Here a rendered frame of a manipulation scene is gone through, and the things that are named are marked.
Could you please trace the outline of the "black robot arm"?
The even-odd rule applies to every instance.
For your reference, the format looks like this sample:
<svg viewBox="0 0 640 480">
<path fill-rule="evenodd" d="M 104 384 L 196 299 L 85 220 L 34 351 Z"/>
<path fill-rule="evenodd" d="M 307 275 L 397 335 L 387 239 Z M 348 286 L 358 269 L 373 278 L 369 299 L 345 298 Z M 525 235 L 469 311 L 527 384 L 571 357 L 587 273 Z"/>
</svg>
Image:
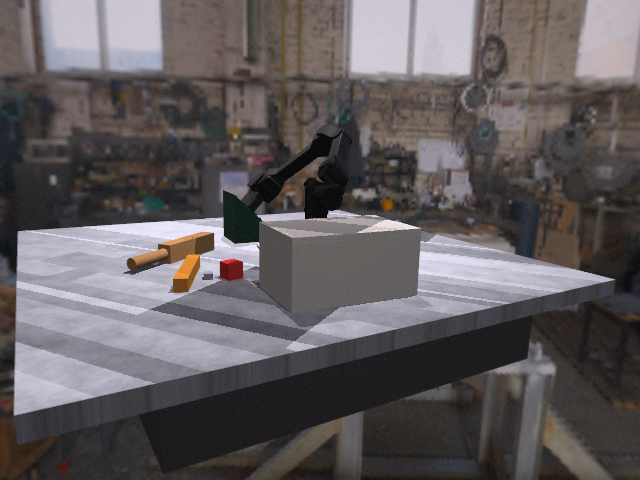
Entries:
<svg viewBox="0 0 640 480">
<path fill-rule="evenodd" d="M 321 126 L 310 145 L 279 168 L 268 169 L 250 180 L 247 185 L 251 189 L 241 201 L 254 212 L 263 201 L 269 204 L 278 196 L 284 182 L 294 174 L 316 158 L 328 157 L 318 169 L 318 177 L 323 183 L 315 177 L 304 182 L 305 205 L 337 210 L 342 204 L 342 195 L 349 179 L 346 160 L 351 143 L 352 138 L 344 129 L 330 124 Z M 310 211 L 307 219 L 328 218 L 326 210 L 322 210 L 321 214 Z"/>
</svg>

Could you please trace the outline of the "red block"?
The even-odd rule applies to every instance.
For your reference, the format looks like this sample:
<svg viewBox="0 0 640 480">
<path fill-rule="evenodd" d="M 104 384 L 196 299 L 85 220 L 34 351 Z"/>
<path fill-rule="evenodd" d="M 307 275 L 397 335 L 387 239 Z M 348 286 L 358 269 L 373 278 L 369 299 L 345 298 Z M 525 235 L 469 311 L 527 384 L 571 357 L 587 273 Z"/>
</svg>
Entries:
<svg viewBox="0 0 640 480">
<path fill-rule="evenodd" d="M 228 281 L 243 278 L 243 262 L 236 259 L 220 261 L 220 277 Z"/>
</svg>

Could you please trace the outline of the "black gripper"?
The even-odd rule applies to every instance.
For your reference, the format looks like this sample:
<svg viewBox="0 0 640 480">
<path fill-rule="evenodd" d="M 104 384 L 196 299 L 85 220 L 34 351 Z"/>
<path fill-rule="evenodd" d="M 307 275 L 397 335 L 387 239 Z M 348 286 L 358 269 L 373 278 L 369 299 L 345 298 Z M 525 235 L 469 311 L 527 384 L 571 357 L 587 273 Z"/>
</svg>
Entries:
<svg viewBox="0 0 640 480">
<path fill-rule="evenodd" d="M 320 207 L 312 207 L 312 206 L 306 206 L 306 205 L 305 205 L 305 208 L 304 208 L 304 212 L 305 212 L 305 219 L 307 219 L 308 213 L 309 213 L 310 211 L 315 211 L 315 214 L 321 214 L 321 211 L 322 211 L 322 210 L 326 210 L 326 209 L 323 209 L 323 208 L 320 208 Z M 328 215 L 328 210 L 326 210 L 326 211 L 327 211 L 327 213 L 326 213 L 326 214 Z"/>
</svg>

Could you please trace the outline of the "orange block with cylindrical handle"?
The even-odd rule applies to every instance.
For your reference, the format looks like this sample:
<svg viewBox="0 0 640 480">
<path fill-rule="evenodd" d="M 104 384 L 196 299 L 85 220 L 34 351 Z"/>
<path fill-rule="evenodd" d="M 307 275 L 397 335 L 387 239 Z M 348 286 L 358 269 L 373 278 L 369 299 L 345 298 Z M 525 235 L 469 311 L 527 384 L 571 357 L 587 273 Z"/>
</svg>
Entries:
<svg viewBox="0 0 640 480">
<path fill-rule="evenodd" d="M 159 243 L 158 250 L 129 258 L 126 264 L 130 270 L 156 262 L 172 264 L 184 260 L 187 255 L 198 255 L 213 249 L 214 233 L 203 231 Z"/>
</svg>

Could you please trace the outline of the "orange bar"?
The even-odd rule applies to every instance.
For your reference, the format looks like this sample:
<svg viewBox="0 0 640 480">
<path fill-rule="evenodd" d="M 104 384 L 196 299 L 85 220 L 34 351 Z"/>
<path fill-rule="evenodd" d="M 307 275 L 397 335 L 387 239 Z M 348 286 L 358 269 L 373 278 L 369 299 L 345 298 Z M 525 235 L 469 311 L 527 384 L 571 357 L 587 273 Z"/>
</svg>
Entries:
<svg viewBox="0 0 640 480">
<path fill-rule="evenodd" d="M 200 255 L 187 255 L 173 278 L 173 292 L 188 292 L 200 268 Z"/>
</svg>

